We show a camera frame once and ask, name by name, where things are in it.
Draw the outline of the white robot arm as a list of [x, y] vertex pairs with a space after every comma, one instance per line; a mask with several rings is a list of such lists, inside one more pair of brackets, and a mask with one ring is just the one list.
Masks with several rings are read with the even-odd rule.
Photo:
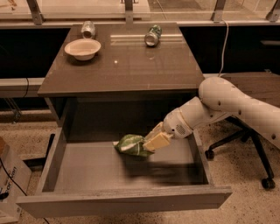
[[235, 116], [262, 137], [280, 147], [280, 108], [244, 94], [221, 77], [199, 85], [199, 95], [168, 113], [144, 139], [147, 151], [163, 148], [173, 138], [190, 136], [200, 126]]

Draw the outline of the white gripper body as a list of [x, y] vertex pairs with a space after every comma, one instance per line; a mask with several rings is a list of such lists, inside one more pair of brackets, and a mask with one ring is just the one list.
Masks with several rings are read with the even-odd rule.
[[180, 108], [175, 108], [164, 118], [163, 126], [164, 130], [174, 138], [185, 138], [193, 133]]

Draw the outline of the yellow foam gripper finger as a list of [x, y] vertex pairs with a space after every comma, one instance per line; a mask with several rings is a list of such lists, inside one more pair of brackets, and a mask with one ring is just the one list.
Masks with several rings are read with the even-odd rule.
[[172, 134], [166, 132], [150, 133], [145, 137], [143, 147], [147, 151], [154, 151], [170, 144]]
[[149, 133], [148, 135], [145, 137], [146, 140], [149, 140], [153, 137], [155, 137], [157, 134], [160, 134], [163, 132], [163, 123], [159, 122]]

